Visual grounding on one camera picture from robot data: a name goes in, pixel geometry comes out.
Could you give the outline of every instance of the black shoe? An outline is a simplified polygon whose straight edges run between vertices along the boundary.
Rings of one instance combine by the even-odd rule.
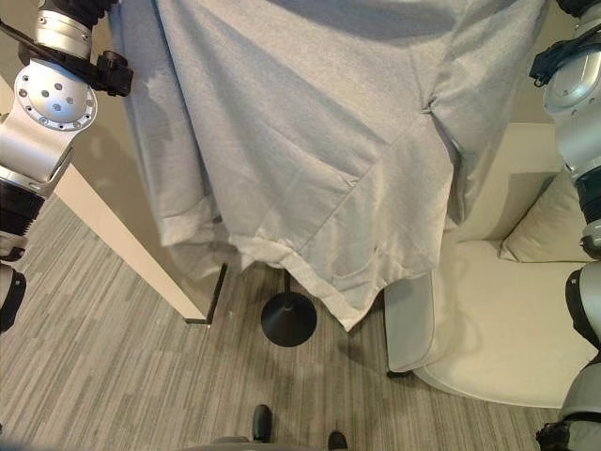
[[[330,438],[328,439],[328,451],[332,451],[333,449],[348,449],[347,439],[337,430],[330,434]]]
[[[253,415],[253,442],[271,443],[273,415],[264,404],[256,406]]]

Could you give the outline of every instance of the gray striped carpet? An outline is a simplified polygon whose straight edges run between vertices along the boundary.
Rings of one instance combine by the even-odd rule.
[[[535,450],[557,413],[454,397],[386,378],[380,306],[346,334],[316,304],[314,337],[279,349],[262,335],[282,273],[229,273],[212,327],[187,325],[57,199],[18,263],[28,289],[0,338],[0,420],[11,440],[60,449],[175,450],[248,435],[270,405],[275,440],[360,450]]]

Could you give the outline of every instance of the black round base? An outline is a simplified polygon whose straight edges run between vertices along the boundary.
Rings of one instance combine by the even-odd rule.
[[[261,327],[278,346],[292,348],[301,345],[313,335],[317,326],[316,308],[309,298],[300,293],[280,293],[263,307]]]

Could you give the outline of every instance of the wrinkled fabric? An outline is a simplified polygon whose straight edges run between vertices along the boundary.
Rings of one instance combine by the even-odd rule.
[[[123,2],[163,244],[197,275],[234,248],[284,267],[349,330],[437,265],[456,152],[469,212],[544,3]]]

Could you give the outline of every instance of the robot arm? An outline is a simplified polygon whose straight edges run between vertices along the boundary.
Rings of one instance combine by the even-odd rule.
[[[580,244],[601,260],[601,0],[558,3],[579,17],[576,36],[539,54],[531,76],[548,84],[545,109],[587,222]],[[542,451],[593,451],[601,449],[601,261],[572,273],[565,297],[575,330],[599,354],[574,379],[560,421],[536,438]]]
[[[20,42],[25,67],[14,84],[10,113],[0,117],[0,260],[16,261],[25,234],[71,159],[72,139],[92,125],[96,90],[127,96],[132,72],[118,54],[89,61],[92,27],[116,0],[39,2],[36,39],[0,21]],[[14,322],[25,278],[0,264],[0,334]]]

